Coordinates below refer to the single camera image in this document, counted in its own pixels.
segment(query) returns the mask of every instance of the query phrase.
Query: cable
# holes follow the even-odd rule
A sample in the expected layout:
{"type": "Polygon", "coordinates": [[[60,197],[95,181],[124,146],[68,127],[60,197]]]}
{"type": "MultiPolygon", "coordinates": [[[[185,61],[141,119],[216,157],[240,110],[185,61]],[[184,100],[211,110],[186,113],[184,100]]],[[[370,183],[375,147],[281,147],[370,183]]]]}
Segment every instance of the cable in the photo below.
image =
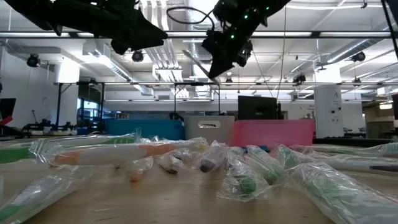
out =
{"type": "Polygon", "coordinates": [[[266,80],[264,74],[262,73],[262,70],[261,70],[259,61],[257,60],[257,56],[256,56],[256,53],[254,52],[254,50],[253,50],[253,55],[254,55],[254,58],[256,59],[257,66],[259,67],[259,70],[260,70],[260,73],[261,73],[261,75],[262,75],[262,78],[264,79],[264,82],[266,83],[266,86],[267,86],[267,88],[268,88],[268,91],[269,91],[269,93],[271,94],[271,97],[273,98],[274,95],[272,95],[272,92],[271,92],[271,89],[270,89],[269,86],[268,86],[267,80],[266,80]]]}
{"type": "Polygon", "coordinates": [[[286,14],[287,14],[287,7],[285,6],[285,25],[284,25],[284,46],[282,49],[282,68],[280,68],[280,80],[278,86],[278,93],[276,94],[276,100],[278,100],[280,84],[282,83],[282,78],[284,76],[284,57],[285,57],[285,44],[286,44],[286,14]]]}
{"type": "Polygon", "coordinates": [[[383,5],[383,10],[384,10],[384,14],[386,15],[386,21],[387,21],[387,24],[388,24],[388,28],[390,29],[390,32],[391,32],[392,43],[394,44],[394,50],[396,51],[396,55],[397,55],[397,58],[398,58],[398,45],[397,45],[396,35],[394,33],[394,28],[392,27],[390,16],[388,14],[387,6],[386,6],[386,0],[381,0],[381,4],[383,5]]]}
{"type": "Polygon", "coordinates": [[[214,23],[214,20],[210,17],[210,14],[213,12],[213,10],[211,10],[208,14],[206,14],[205,12],[203,12],[203,11],[201,11],[201,10],[199,10],[199,9],[196,9],[196,8],[194,8],[194,7],[189,7],[189,6],[176,6],[176,7],[171,7],[171,8],[168,8],[167,10],[166,10],[166,14],[167,14],[167,16],[171,19],[171,20],[173,20],[174,22],[178,22],[178,23],[181,23],[181,24],[201,24],[202,22],[204,22],[207,18],[209,18],[209,20],[211,21],[211,31],[214,31],[214,29],[215,29],[215,23],[214,23]],[[201,20],[201,21],[198,21],[198,22],[185,22],[185,21],[180,21],[180,20],[178,20],[178,19],[176,19],[176,18],[174,18],[174,17],[172,17],[171,15],[170,15],[170,11],[173,11],[173,10],[176,10],[176,9],[188,9],[188,10],[193,10],[193,11],[196,11],[196,12],[200,12],[200,13],[202,13],[203,15],[205,15],[205,17],[201,20]]]}

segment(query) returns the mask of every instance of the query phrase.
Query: security camera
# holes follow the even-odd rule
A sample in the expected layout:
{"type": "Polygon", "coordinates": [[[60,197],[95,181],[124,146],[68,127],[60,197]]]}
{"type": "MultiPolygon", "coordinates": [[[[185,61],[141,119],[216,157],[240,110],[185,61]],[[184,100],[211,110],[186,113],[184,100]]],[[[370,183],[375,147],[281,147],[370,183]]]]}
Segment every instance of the security camera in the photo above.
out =
{"type": "Polygon", "coordinates": [[[40,59],[38,54],[31,54],[26,61],[27,66],[37,68],[40,66],[40,59]]]}
{"type": "Polygon", "coordinates": [[[131,59],[134,62],[142,62],[144,60],[144,55],[142,54],[142,50],[136,50],[133,54],[131,59]]]}

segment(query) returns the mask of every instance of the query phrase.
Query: pink bin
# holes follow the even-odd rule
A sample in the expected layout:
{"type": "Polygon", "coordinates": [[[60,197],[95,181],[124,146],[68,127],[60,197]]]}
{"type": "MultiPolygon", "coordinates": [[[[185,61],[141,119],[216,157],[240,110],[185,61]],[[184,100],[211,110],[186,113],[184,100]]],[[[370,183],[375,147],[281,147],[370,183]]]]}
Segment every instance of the pink bin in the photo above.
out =
{"type": "Polygon", "coordinates": [[[302,120],[245,120],[235,121],[232,145],[274,147],[276,144],[286,146],[311,146],[315,121],[302,120]]]}

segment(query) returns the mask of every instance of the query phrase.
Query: black monitor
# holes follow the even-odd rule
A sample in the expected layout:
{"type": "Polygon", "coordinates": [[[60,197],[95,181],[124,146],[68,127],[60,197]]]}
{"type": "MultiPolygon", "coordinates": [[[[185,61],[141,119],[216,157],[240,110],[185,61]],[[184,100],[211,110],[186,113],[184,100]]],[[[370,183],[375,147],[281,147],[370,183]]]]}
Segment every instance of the black monitor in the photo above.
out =
{"type": "Polygon", "coordinates": [[[278,119],[276,98],[238,96],[238,119],[278,119]]]}
{"type": "Polygon", "coordinates": [[[16,98],[0,99],[0,120],[12,116],[16,101],[16,98]]]}

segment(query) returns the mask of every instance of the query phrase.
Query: plastic bag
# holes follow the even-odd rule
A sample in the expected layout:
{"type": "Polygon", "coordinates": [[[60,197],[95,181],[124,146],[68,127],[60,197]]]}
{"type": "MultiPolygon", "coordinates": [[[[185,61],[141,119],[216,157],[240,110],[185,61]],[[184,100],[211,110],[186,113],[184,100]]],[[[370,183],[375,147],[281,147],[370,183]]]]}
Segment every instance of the plastic bag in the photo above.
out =
{"type": "Polygon", "coordinates": [[[110,135],[87,135],[87,136],[64,136],[57,138],[39,139],[34,143],[32,152],[36,154],[43,162],[48,162],[45,155],[55,154],[57,150],[68,149],[79,146],[94,146],[102,145],[116,145],[116,144],[130,144],[141,142],[140,133],[131,133],[123,136],[110,135]]]}
{"type": "Polygon", "coordinates": [[[156,157],[156,162],[170,174],[177,174],[180,170],[186,169],[182,162],[182,152],[179,150],[156,157]]]}
{"type": "Polygon", "coordinates": [[[257,146],[248,146],[248,153],[245,156],[246,162],[255,171],[262,174],[269,185],[277,182],[283,176],[281,164],[267,152],[257,146]]]}
{"type": "Polygon", "coordinates": [[[390,224],[398,220],[398,200],[383,195],[324,162],[299,164],[285,171],[286,186],[304,193],[339,224],[390,224]]]}
{"type": "Polygon", "coordinates": [[[201,147],[205,147],[204,143],[196,140],[80,146],[66,149],[59,147],[52,149],[55,155],[46,153],[44,157],[53,165],[122,166],[130,161],[165,154],[175,149],[199,150],[201,147]]]}
{"type": "Polygon", "coordinates": [[[329,166],[337,170],[347,170],[354,172],[366,172],[381,175],[398,175],[398,159],[376,157],[376,156],[355,156],[339,154],[331,156],[313,150],[306,150],[306,155],[326,162],[329,166]]]}
{"type": "Polygon", "coordinates": [[[224,163],[228,149],[226,144],[214,141],[207,151],[196,158],[193,168],[202,172],[217,170],[224,163]]]}
{"type": "Polygon", "coordinates": [[[293,168],[301,163],[318,162],[318,160],[305,154],[295,152],[284,145],[277,146],[278,160],[284,169],[293,168]]]}
{"type": "Polygon", "coordinates": [[[132,161],[125,166],[125,171],[129,177],[130,182],[142,181],[148,171],[152,168],[154,163],[154,158],[148,157],[145,159],[140,159],[138,161],[132,161]]]}
{"type": "Polygon", "coordinates": [[[62,197],[79,189],[93,173],[92,167],[59,167],[33,181],[0,207],[0,223],[22,223],[62,197]]]}
{"type": "Polygon", "coordinates": [[[38,139],[18,139],[0,142],[0,164],[36,158],[32,148],[37,141],[38,139]]]}
{"type": "Polygon", "coordinates": [[[236,151],[228,150],[226,158],[229,166],[217,197],[248,202],[269,188],[263,176],[252,170],[236,151]]]}
{"type": "Polygon", "coordinates": [[[351,154],[356,156],[385,156],[398,157],[398,143],[382,144],[379,146],[357,149],[341,146],[291,146],[296,151],[314,150],[328,154],[351,154]]]}

